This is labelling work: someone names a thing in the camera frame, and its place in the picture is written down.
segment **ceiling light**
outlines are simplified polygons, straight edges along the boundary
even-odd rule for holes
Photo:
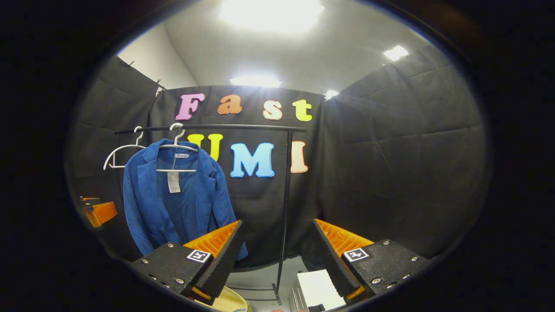
[[[281,85],[281,81],[277,79],[259,76],[237,77],[230,79],[229,82],[234,85],[256,85],[267,88],[278,88]]]
[[[395,48],[393,48],[391,50],[385,51],[384,55],[389,57],[390,60],[396,61],[399,58],[401,58],[402,56],[407,56],[408,51],[405,50],[402,46],[396,46]]]
[[[397,54],[399,54],[400,56],[407,56],[408,55],[408,51],[405,50],[405,48],[403,48],[402,46],[397,46],[397,47],[393,48],[393,51],[397,52]]]
[[[301,32],[316,23],[324,6],[315,0],[226,0],[221,18],[267,32]]]
[[[339,94],[339,92],[337,92],[337,91],[329,90],[324,95],[326,96],[326,100],[329,100],[329,99],[331,99],[332,97],[334,97],[338,94]]]

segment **ceiling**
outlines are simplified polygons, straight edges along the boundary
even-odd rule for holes
[[[409,51],[428,41],[392,17],[355,1],[319,0],[324,10],[303,33],[268,33],[220,18],[222,0],[204,0],[164,26],[198,85],[229,84],[239,76],[272,76],[281,88],[313,93],[341,91],[391,63],[383,52]]]

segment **clothing tag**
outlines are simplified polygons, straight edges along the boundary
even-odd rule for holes
[[[181,192],[179,187],[179,172],[168,172],[168,187],[170,188],[170,193]]]

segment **clothes rack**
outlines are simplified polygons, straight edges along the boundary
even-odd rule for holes
[[[249,125],[249,124],[194,124],[194,125],[182,125],[180,129],[241,129],[241,130],[271,130],[271,131],[284,131],[287,132],[287,155],[285,161],[285,191],[283,200],[283,216],[282,216],[282,235],[281,235],[281,253],[279,259],[279,266],[277,269],[277,281],[272,283],[271,289],[251,289],[251,288],[240,288],[243,290],[258,290],[258,291],[269,291],[273,290],[275,299],[246,299],[246,300],[263,300],[263,301],[277,301],[277,304],[281,305],[281,299],[279,297],[279,286],[281,282],[281,271],[283,269],[283,258],[285,253],[285,235],[287,233],[287,206],[289,205],[289,188],[291,184],[291,145],[293,141],[293,132],[306,132],[306,128],[298,127],[282,127],[273,125]],[[168,130],[169,126],[164,127],[146,127],[139,129],[121,130],[116,131],[114,134],[120,135],[124,133],[134,133],[134,132],[145,132],[145,131],[161,131]]]

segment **blazer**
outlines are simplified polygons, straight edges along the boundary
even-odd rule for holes
[[[131,236],[143,255],[167,242],[185,244],[236,221],[220,165],[191,142],[184,148],[162,139],[133,155],[125,164],[123,205]],[[156,169],[196,169],[179,173],[179,192],[170,193],[168,173]],[[237,260],[247,256],[245,244]]]

